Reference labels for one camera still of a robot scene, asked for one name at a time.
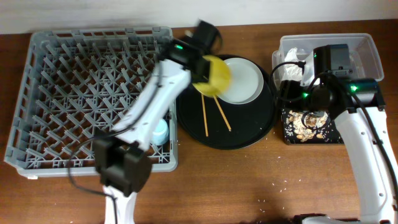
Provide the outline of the white paper napkin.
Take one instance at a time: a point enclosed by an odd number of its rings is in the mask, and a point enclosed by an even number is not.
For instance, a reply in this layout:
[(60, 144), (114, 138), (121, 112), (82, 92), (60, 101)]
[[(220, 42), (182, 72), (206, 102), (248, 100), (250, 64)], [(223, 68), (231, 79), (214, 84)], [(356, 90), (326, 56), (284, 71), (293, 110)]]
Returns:
[(301, 86), (309, 86), (313, 79), (315, 78), (314, 72), (314, 53), (306, 52), (304, 49), (292, 48), (290, 49), (286, 56), (285, 62), (305, 62), (304, 70), (302, 70), (298, 65), (287, 64), (283, 66), (284, 74), (282, 76), (282, 81), (292, 80), (300, 82)]

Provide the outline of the yellow plastic bowl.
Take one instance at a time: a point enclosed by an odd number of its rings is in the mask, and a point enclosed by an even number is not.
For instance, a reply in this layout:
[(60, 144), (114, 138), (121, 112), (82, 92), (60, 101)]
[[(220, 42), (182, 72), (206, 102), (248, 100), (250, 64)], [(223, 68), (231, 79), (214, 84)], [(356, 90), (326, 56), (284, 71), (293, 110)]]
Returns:
[(194, 88), (208, 97), (226, 92), (232, 80), (227, 64), (214, 55), (206, 55), (203, 58), (210, 63), (209, 78), (205, 82), (193, 83)]

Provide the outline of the food scraps with rice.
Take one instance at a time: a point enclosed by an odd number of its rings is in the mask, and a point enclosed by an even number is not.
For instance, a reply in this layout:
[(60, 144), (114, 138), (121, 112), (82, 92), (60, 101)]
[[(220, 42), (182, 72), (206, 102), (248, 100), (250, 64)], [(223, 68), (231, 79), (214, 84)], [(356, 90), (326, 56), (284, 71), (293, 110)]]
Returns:
[(301, 144), (325, 140), (331, 119), (326, 112), (283, 110), (282, 127), (288, 143)]

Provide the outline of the grey round plate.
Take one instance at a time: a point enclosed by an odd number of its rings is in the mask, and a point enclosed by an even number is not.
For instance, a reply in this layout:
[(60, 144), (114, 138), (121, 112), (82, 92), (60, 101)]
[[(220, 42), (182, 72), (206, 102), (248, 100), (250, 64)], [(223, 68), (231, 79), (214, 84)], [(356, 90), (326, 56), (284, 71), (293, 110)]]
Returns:
[(255, 100), (264, 86), (259, 67), (245, 58), (229, 58), (224, 62), (231, 71), (231, 84), (227, 91), (217, 97), (234, 105), (243, 105)]

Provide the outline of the blue plastic cup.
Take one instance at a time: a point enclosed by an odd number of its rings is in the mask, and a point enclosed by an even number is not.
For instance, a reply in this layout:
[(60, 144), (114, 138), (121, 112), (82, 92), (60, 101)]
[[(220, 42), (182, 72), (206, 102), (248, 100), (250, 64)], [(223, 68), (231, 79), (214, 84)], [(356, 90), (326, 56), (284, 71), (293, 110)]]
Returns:
[(160, 119), (158, 125), (152, 132), (151, 143), (156, 146), (161, 146), (169, 140), (169, 126), (164, 119)]

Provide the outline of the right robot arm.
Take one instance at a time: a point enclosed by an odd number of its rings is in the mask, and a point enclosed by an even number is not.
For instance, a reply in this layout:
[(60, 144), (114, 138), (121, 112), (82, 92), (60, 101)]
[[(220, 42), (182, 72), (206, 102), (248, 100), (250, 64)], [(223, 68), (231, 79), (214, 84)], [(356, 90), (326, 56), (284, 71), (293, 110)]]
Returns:
[(397, 222), (397, 161), (387, 131), (379, 69), (347, 44), (297, 49), (276, 64), (272, 92), (289, 136), (342, 142), (360, 199), (361, 223)]

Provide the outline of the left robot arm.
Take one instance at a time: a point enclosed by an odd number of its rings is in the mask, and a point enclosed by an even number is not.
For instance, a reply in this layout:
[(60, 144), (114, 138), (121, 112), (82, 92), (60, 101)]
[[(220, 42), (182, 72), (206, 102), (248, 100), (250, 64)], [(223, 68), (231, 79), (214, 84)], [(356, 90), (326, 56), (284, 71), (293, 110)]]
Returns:
[(152, 172), (146, 151), (178, 95), (189, 85), (210, 97), (229, 88), (228, 66), (211, 51), (220, 37), (214, 25), (200, 21), (191, 36), (169, 42), (131, 109), (110, 132), (96, 130), (92, 148), (106, 197), (106, 223), (133, 223), (137, 193)]

